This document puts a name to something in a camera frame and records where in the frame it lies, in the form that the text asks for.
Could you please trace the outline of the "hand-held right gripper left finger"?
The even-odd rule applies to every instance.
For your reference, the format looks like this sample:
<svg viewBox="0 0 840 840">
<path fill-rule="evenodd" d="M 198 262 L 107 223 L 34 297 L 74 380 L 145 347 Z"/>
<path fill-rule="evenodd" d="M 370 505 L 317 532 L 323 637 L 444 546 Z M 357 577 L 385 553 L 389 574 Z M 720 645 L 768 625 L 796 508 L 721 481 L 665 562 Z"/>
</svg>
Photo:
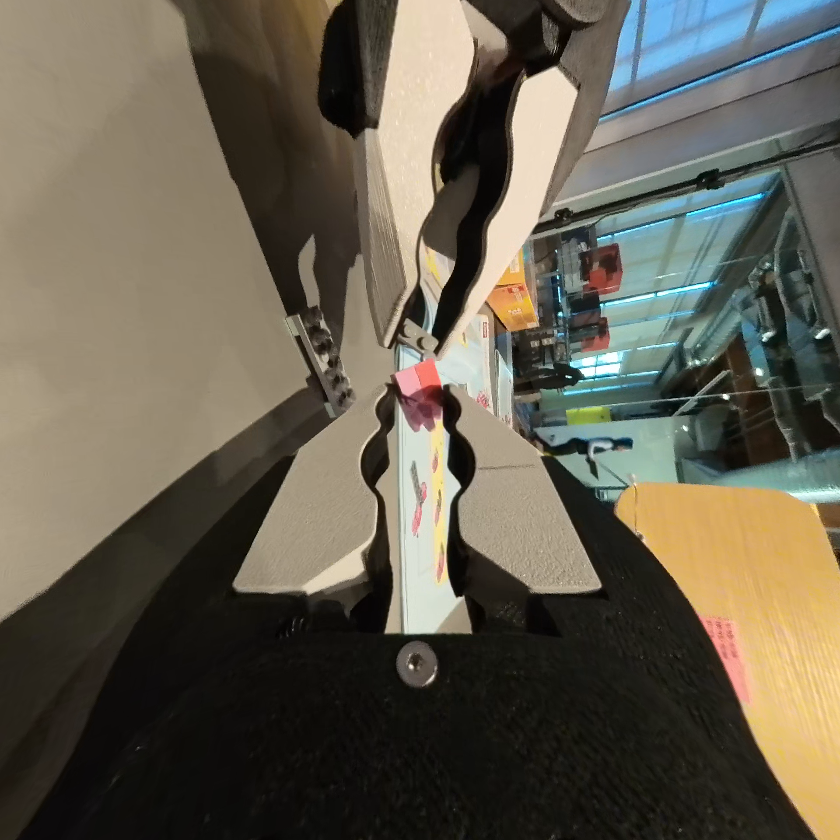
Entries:
<svg viewBox="0 0 840 840">
<path fill-rule="evenodd" d="M 393 592 L 385 499 L 394 391 L 378 385 L 302 446 L 237 572 L 241 595 L 302 595 L 356 606 Z"/>
</svg>

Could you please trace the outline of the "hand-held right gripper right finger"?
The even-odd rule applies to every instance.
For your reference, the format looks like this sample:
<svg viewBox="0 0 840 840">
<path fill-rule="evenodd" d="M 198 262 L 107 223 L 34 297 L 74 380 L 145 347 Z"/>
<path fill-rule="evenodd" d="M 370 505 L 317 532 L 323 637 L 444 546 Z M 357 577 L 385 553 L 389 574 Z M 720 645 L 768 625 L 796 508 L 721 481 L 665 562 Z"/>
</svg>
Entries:
<svg viewBox="0 0 840 840">
<path fill-rule="evenodd" d="M 526 629 L 541 600 L 601 591 L 546 460 L 456 385 L 443 391 L 451 503 L 448 563 L 471 631 Z"/>
</svg>

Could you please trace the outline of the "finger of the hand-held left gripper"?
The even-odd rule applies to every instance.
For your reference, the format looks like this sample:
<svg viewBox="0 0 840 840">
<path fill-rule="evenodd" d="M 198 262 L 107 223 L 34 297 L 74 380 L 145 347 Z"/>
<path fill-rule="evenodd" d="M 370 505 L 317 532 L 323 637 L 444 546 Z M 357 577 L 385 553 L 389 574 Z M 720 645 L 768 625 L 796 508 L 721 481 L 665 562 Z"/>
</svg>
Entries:
<svg viewBox="0 0 840 840">
<path fill-rule="evenodd" d="M 374 125 L 354 141 L 360 246 L 374 333 L 391 348 L 420 280 L 422 232 L 435 197 L 435 154 L 463 101 L 476 48 L 457 1 L 394 2 Z"/>
<path fill-rule="evenodd" d="M 446 354 L 477 314 L 543 212 L 578 89 L 558 66 L 522 72 L 492 91 L 477 122 L 475 191 L 455 234 L 455 264 L 434 321 Z"/>
</svg>

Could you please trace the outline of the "long grey brick plate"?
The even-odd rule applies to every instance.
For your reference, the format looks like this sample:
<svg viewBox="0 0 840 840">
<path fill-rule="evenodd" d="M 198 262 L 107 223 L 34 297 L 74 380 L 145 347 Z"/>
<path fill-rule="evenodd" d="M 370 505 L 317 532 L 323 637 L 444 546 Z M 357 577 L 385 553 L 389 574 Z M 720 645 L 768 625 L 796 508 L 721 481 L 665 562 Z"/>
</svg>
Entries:
<svg viewBox="0 0 840 840">
<path fill-rule="evenodd" d="M 343 365 L 339 345 L 320 307 L 305 308 L 288 315 L 286 323 L 301 357 L 317 381 L 328 415 L 331 419 L 341 417 L 354 404 L 355 392 Z"/>
</svg>

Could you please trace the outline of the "pink brick assembly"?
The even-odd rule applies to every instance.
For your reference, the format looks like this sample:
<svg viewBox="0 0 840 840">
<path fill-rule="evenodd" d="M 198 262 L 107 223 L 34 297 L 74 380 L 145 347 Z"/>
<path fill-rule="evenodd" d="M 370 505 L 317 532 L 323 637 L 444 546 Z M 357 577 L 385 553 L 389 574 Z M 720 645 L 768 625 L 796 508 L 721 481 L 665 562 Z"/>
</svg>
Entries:
<svg viewBox="0 0 840 840">
<path fill-rule="evenodd" d="M 392 375 L 396 399 L 409 427 L 433 432 L 444 417 L 445 394 L 434 360 L 424 360 Z"/>
</svg>

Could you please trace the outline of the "small grey brick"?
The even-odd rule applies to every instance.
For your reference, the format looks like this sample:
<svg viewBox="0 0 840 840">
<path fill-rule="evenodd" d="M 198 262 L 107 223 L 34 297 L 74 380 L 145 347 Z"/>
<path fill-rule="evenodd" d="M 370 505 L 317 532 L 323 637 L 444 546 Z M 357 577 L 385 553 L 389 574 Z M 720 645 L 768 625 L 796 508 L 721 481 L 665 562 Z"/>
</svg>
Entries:
<svg viewBox="0 0 840 840">
<path fill-rule="evenodd" d="M 437 358 L 438 340 L 413 320 L 405 318 L 396 337 L 399 344 L 413 350 L 423 360 Z"/>
</svg>

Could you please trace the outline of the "open instruction booklet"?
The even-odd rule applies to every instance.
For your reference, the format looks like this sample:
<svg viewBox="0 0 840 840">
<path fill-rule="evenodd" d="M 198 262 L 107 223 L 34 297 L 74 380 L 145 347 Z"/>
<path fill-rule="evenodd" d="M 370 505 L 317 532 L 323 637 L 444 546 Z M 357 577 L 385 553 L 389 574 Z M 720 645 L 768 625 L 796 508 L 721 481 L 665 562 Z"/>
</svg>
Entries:
<svg viewBox="0 0 840 840">
<path fill-rule="evenodd" d="M 510 339 L 487 304 L 479 312 L 492 317 L 495 332 L 495 417 L 512 426 Z M 455 347 L 436 363 L 443 385 L 458 385 Z M 448 579 L 447 546 L 450 503 L 459 483 L 448 469 L 449 436 L 443 423 L 431 433 L 415 433 L 397 404 L 394 430 L 398 548 L 393 558 L 400 562 L 395 593 L 400 596 L 401 629 L 405 634 L 430 634 L 446 624 L 458 604 Z"/>
</svg>

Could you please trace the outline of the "black tripod pole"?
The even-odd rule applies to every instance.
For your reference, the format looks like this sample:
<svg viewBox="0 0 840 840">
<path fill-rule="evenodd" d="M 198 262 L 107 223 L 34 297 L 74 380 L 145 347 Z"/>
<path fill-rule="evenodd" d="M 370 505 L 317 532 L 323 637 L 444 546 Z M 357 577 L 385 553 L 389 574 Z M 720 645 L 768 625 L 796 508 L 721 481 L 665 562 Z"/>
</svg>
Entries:
<svg viewBox="0 0 840 840">
<path fill-rule="evenodd" d="M 838 150 L 839 139 L 827 140 L 820 143 L 810 143 L 794 150 L 772 155 L 758 161 L 734 166 L 728 169 L 718 167 L 699 173 L 694 178 L 659 187 L 658 189 L 638 193 L 615 201 L 593 206 L 589 209 L 573 211 L 568 207 L 556 211 L 551 219 L 540 222 L 532 230 L 533 236 L 550 234 L 555 230 L 573 228 L 584 224 L 594 224 L 598 220 L 622 214 L 659 201 L 672 198 L 695 195 L 699 193 L 713 193 L 735 181 L 749 176 L 771 172 L 783 165 L 801 161 L 825 152 Z"/>
</svg>

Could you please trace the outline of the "toy brick set box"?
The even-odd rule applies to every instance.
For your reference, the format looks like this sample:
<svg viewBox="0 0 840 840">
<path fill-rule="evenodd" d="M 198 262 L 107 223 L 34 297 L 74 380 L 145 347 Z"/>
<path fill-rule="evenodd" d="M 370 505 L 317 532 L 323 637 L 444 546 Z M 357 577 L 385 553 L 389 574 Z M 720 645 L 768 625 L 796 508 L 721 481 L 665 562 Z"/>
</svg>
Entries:
<svg viewBox="0 0 840 840">
<path fill-rule="evenodd" d="M 486 303 L 511 333 L 539 327 L 536 275 L 528 245 L 505 268 Z"/>
</svg>

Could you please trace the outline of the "pink sticky note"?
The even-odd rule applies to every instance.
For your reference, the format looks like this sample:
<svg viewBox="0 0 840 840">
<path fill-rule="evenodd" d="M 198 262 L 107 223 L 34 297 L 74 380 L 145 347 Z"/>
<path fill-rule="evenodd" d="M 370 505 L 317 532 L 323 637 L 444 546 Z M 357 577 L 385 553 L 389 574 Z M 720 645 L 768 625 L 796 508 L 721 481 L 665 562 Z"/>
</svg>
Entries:
<svg viewBox="0 0 840 840">
<path fill-rule="evenodd" d="M 738 623 L 723 616 L 700 615 L 699 618 L 717 651 L 739 702 L 743 706 L 751 705 L 749 668 Z"/>
</svg>

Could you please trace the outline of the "wooden book stand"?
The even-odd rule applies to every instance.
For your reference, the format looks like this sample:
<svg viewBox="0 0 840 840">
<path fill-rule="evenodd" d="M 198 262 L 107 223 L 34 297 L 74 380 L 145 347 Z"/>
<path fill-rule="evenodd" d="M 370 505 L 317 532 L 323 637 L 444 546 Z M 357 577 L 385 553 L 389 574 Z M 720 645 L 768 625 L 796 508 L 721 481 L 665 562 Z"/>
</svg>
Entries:
<svg viewBox="0 0 840 840">
<path fill-rule="evenodd" d="M 839 838 L 839 577 L 815 508 L 777 490 L 626 489 L 615 514 L 700 615 L 738 623 L 756 742 L 817 838 Z"/>
</svg>

